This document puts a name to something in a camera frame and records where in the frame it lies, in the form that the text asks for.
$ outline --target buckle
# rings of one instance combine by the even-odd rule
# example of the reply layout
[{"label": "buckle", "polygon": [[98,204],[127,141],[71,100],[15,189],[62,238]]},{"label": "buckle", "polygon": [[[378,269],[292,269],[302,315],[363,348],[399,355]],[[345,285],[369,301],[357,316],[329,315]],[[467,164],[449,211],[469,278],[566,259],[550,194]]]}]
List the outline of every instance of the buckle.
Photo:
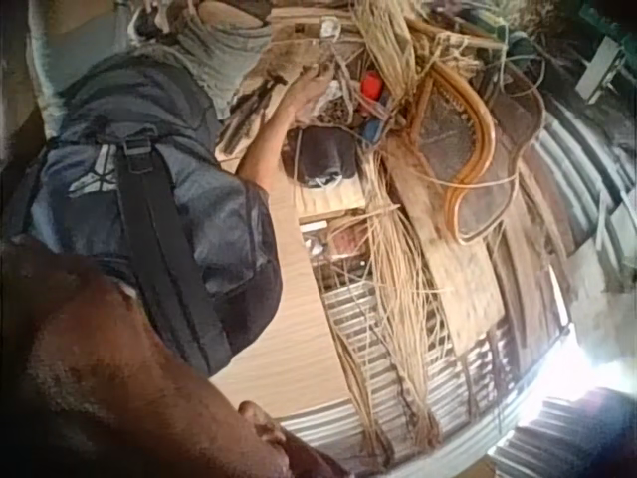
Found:
[{"label": "buckle", "polygon": [[152,144],[147,137],[136,137],[127,139],[123,142],[123,153],[126,156],[139,156],[141,154],[150,154]]},{"label": "buckle", "polygon": [[133,174],[152,171],[152,144],[147,137],[127,139],[123,142],[123,153],[128,159],[128,170]]}]

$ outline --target person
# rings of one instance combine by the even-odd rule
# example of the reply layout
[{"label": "person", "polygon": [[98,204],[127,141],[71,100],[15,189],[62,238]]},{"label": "person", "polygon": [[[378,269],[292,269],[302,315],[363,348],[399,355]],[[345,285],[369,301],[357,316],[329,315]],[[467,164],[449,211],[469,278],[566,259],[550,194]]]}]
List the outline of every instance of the person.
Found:
[{"label": "person", "polygon": [[18,236],[0,262],[6,476],[350,476],[256,404],[234,410],[91,259]]},{"label": "person", "polygon": [[[297,113],[322,95],[333,68],[311,66],[288,87],[233,175],[214,158],[219,119],[229,111],[231,86],[265,48],[263,32],[256,50],[247,33],[238,42],[246,47],[235,52],[243,54],[239,69],[220,68],[233,50],[210,46],[237,32],[203,25],[188,12],[179,45],[113,51],[61,69],[51,61],[54,51],[43,54],[53,42],[39,36],[40,4],[30,1],[32,48],[50,140],[28,174],[33,184],[22,191],[30,199],[25,220],[3,217],[3,454],[30,476],[347,476],[256,404],[237,413],[208,382],[227,364],[227,357],[216,359],[223,344],[206,342],[206,324],[205,334],[188,342],[175,329],[192,332],[200,323],[177,326],[170,314],[161,322],[148,300],[156,277],[148,279],[135,263],[144,247],[166,241],[165,229],[144,243],[130,231],[134,220],[124,217],[146,204],[141,217],[156,225],[176,211],[172,233],[189,252],[155,276],[186,297],[197,284],[178,284],[177,270],[192,262],[207,296],[199,300],[210,306],[204,317],[221,325],[229,355],[239,353],[280,300],[268,209],[280,152]],[[95,31],[83,32],[80,43],[89,45]],[[192,36],[202,42],[194,50],[184,47]],[[140,139],[148,148],[136,146]],[[147,154],[133,154],[140,149]],[[133,163],[145,166],[134,170]],[[169,187],[165,209],[143,187],[132,201],[123,197],[122,179],[149,170],[159,179],[141,184]],[[13,233],[22,232],[30,238],[16,239]]]}]

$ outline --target dried grass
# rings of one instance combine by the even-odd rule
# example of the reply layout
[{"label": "dried grass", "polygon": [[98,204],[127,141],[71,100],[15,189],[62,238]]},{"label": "dried grass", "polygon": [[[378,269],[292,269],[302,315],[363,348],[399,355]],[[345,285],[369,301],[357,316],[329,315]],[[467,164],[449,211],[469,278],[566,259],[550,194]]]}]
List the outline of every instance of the dried grass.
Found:
[{"label": "dried grass", "polygon": [[[378,154],[363,160],[370,210],[391,207],[388,184]],[[413,226],[399,209],[367,218],[370,263],[379,303],[378,329],[405,388],[413,414],[415,443],[430,449],[439,442],[438,423],[427,405],[427,311],[434,307],[425,259]]]},{"label": "dried grass", "polygon": [[412,0],[356,0],[354,23],[397,106],[418,85],[414,45],[405,22]]}]

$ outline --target corrugated metal sheet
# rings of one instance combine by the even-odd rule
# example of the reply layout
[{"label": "corrugated metal sheet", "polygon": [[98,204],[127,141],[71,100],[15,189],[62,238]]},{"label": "corrugated metal sheet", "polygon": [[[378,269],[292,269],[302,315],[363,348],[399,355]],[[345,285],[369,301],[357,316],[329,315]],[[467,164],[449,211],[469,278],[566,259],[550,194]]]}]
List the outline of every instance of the corrugated metal sheet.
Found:
[{"label": "corrugated metal sheet", "polygon": [[546,105],[546,128],[536,148],[553,173],[568,205],[569,222],[577,245],[595,234],[600,212],[600,196],[607,209],[603,225],[601,255],[607,278],[620,282],[623,269],[621,238],[610,214],[622,203],[622,194],[635,187],[635,163],[621,150],[613,150],[599,131],[578,119],[566,106],[551,97]]},{"label": "corrugated metal sheet", "polygon": [[471,426],[449,437],[443,446],[429,456],[422,456],[387,473],[388,478],[451,478],[469,468],[509,433],[523,417],[528,400],[540,386],[536,378],[572,331],[567,328],[557,338],[544,358],[504,397]]},{"label": "corrugated metal sheet", "polygon": [[[419,454],[408,424],[408,411],[401,397],[400,380],[389,355],[369,329],[377,314],[375,290],[369,282],[331,284],[323,294],[330,319],[355,348],[364,363],[370,384],[371,401],[377,423],[391,442],[396,463]],[[433,316],[428,319],[434,326]],[[429,394],[426,402],[439,421],[443,441],[447,441],[473,420],[484,416],[515,384],[515,342],[507,321],[500,321],[494,339],[481,337],[466,357],[468,375],[453,354],[446,328],[440,331],[437,347],[427,357]],[[470,403],[469,388],[474,392]],[[368,459],[360,420],[351,403],[334,404],[303,415],[287,417],[283,423],[300,438],[332,454],[356,473],[378,470]]]},{"label": "corrugated metal sheet", "polygon": [[621,440],[634,419],[634,402],[610,390],[595,389],[575,402],[547,399],[538,417],[516,427],[490,456],[503,477],[592,476],[595,455]]}]

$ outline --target backpack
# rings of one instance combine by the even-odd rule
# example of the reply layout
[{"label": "backpack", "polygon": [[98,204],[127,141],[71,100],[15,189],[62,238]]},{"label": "backpack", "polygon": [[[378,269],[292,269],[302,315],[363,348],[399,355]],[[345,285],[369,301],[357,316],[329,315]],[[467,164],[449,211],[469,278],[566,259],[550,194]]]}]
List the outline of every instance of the backpack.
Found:
[{"label": "backpack", "polygon": [[[137,132],[116,145],[116,194],[130,264],[159,337],[209,377],[252,343],[272,320],[282,291],[276,244],[272,257],[240,290],[213,302],[183,231],[170,174],[153,139],[152,133]],[[3,239],[27,231],[49,150],[50,146],[45,148],[27,169],[4,205]],[[271,222],[262,233],[274,243]]]}]

